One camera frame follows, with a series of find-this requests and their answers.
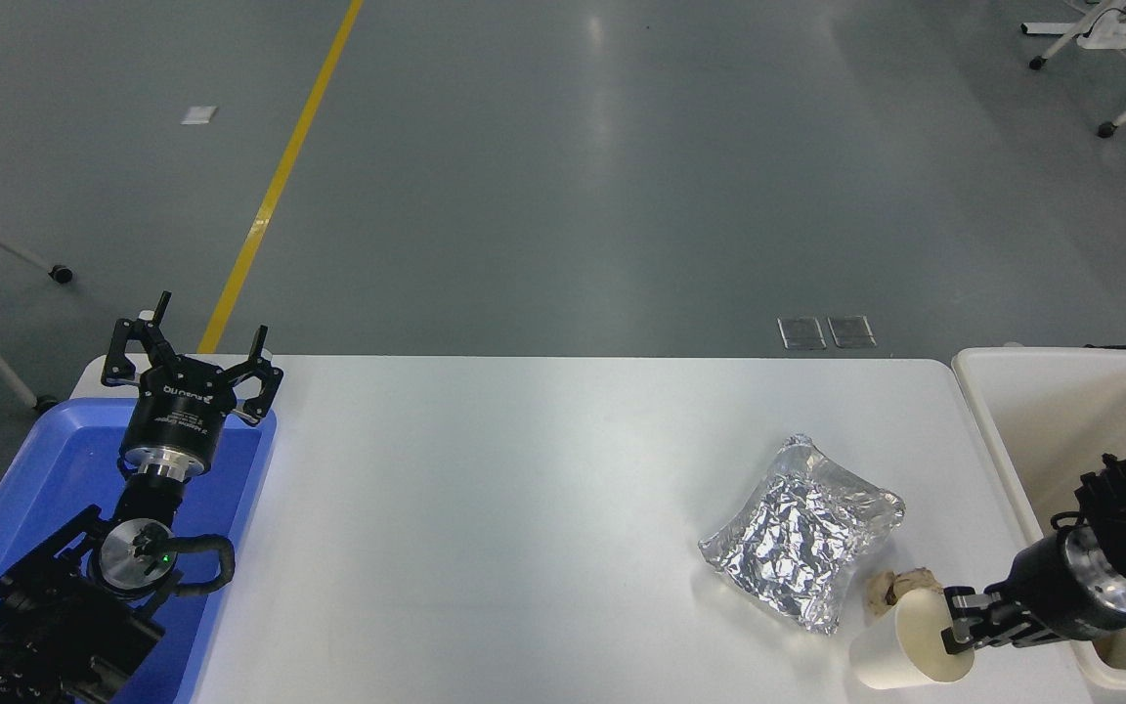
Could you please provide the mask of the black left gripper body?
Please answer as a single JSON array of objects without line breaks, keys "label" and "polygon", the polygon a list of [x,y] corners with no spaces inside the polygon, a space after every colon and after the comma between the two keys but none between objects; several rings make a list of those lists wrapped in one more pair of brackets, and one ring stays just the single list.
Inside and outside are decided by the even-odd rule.
[{"label": "black left gripper body", "polygon": [[184,357],[175,369],[157,365],[138,380],[138,402],[120,442],[120,457],[138,462],[146,451],[180,452],[195,462],[216,455],[234,406],[224,369]]}]

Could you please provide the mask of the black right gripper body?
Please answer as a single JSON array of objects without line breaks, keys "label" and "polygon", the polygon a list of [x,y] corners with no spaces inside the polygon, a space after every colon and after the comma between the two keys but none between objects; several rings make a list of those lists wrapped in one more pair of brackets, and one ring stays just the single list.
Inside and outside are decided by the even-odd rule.
[{"label": "black right gripper body", "polygon": [[1107,638],[1106,612],[1089,596],[1067,562],[1071,532],[1036,541],[1015,556],[1001,589],[1018,624],[1012,645],[1051,644],[1063,640]]}]

